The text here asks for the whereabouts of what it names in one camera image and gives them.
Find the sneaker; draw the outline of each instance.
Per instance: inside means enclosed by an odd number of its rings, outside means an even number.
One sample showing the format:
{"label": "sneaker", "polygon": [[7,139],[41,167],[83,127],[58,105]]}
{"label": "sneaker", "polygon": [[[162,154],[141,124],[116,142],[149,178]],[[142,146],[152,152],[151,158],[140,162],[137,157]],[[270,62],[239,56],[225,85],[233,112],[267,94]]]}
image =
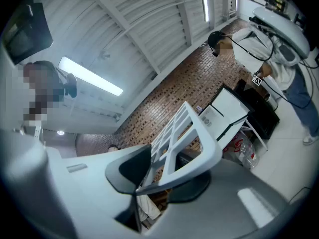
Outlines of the sneaker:
{"label": "sneaker", "polygon": [[310,144],[313,144],[315,141],[317,141],[319,139],[319,135],[315,136],[315,137],[312,137],[310,134],[307,135],[304,140],[303,140],[303,143],[304,145],[310,145]]}

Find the table leg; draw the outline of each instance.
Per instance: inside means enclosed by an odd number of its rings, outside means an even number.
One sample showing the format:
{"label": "table leg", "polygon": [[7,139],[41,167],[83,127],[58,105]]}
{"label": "table leg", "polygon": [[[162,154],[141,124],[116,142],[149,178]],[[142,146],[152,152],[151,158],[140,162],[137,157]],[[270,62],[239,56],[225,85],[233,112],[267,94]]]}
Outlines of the table leg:
{"label": "table leg", "polygon": [[260,140],[261,144],[266,148],[266,150],[268,150],[267,145],[264,143],[264,141],[261,139],[261,137],[259,136],[259,134],[257,133],[257,131],[253,128],[253,126],[249,123],[248,120],[245,121],[247,123],[247,125],[251,128],[251,130],[255,133],[255,135],[257,136],[257,138]]}

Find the white floor tile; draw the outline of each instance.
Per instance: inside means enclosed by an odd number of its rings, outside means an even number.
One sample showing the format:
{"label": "white floor tile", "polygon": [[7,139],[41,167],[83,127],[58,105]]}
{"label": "white floor tile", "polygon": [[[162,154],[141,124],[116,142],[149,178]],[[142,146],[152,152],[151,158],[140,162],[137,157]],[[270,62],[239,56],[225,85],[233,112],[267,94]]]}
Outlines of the white floor tile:
{"label": "white floor tile", "polygon": [[319,141],[304,146],[300,140],[286,140],[282,152],[266,182],[290,200],[303,187],[311,187],[318,175]]}
{"label": "white floor tile", "polygon": [[261,144],[258,143],[258,140],[255,141],[254,146],[256,154],[260,157],[260,160],[258,165],[252,170],[252,173],[267,182],[284,155],[282,146],[286,144],[287,141],[289,140],[271,138],[266,143],[268,151],[262,148]]}
{"label": "white floor tile", "polygon": [[276,114],[280,122],[266,142],[268,151],[258,140],[254,142],[260,161],[252,173],[290,200],[303,187],[310,187],[318,174],[319,141],[303,145],[307,130],[286,101],[279,101]]}

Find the jeans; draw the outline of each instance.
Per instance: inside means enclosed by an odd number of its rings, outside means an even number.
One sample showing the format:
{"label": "jeans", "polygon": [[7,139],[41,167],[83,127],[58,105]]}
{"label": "jeans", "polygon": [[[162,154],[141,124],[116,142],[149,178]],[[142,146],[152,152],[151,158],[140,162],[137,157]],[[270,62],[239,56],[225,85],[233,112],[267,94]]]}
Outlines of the jeans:
{"label": "jeans", "polygon": [[[296,74],[292,84],[283,92],[289,102],[300,107],[304,107],[309,102],[310,96],[307,92],[305,79],[298,66],[296,67]],[[303,109],[294,105],[293,108],[301,123],[309,129],[310,135],[312,137],[319,135],[319,115],[312,100]]]}

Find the cable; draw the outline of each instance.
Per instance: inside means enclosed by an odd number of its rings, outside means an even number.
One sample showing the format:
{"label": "cable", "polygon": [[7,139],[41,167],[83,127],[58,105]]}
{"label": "cable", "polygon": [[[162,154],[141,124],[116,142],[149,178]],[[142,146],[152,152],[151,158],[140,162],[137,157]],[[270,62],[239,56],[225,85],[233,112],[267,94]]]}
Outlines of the cable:
{"label": "cable", "polygon": [[56,69],[57,72],[59,72],[64,77],[64,79],[66,79],[65,74],[62,73],[62,71],[59,68],[55,67],[55,69]]}
{"label": "cable", "polygon": [[311,66],[309,66],[308,63],[307,63],[307,66],[306,66],[306,67],[308,67],[308,68],[310,68],[310,69],[316,69],[316,68],[318,68],[319,66],[311,67]]}
{"label": "cable", "polygon": [[273,45],[273,48],[271,50],[271,53],[270,53],[270,56],[267,58],[267,59],[261,59],[261,58],[258,58],[258,57],[255,57],[252,53],[250,53],[248,50],[246,50],[243,46],[239,45],[237,42],[235,42],[232,38],[230,38],[228,35],[220,35],[220,36],[227,36],[229,39],[231,39],[235,44],[237,44],[239,47],[241,47],[244,51],[246,51],[249,55],[251,55],[252,57],[256,58],[257,60],[259,61],[267,61],[269,60],[273,53],[274,53],[274,50],[275,50],[275,45],[274,45],[274,42],[272,41],[272,39],[267,35],[267,37],[269,38],[269,40],[271,41],[272,45]]}
{"label": "cable", "polygon": [[311,96],[310,96],[310,98],[309,98],[308,103],[307,103],[305,106],[303,106],[303,107],[300,107],[299,105],[296,105],[296,104],[294,104],[294,103],[288,101],[286,98],[284,98],[282,95],[280,95],[277,91],[275,91],[272,87],[270,87],[270,86],[268,85],[268,83],[267,83],[264,79],[262,79],[262,81],[263,81],[264,83],[266,83],[267,86],[268,86],[273,92],[275,92],[277,95],[279,95],[280,97],[282,97],[282,98],[283,98],[285,101],[287,101],[289,104],[291,104],[291,105],[293,105],[293,106],[296,106],[296,107],[298,107],[299,109],[304,109],[304,108],[306,108],[306,107],[310,104],[311,100],[313,99],[313,95],[314,95],[314,83],[313,83],[313,79],[311,78],[311,75],[310,75],[310,72],[309,72],[309,71],[308,71],[308,74],[309,74],[309,77],[310,77],[310,80],[311,80],[312,93],[311,93]]}
{"label": "cable", "polygon": [[290,204],[290,202],[291,202],[303,189],[311,190],[311,188],[309,188],[309,187],[303,187],[300,191],[298,191],[298,192],[289,200],[288,204]]}

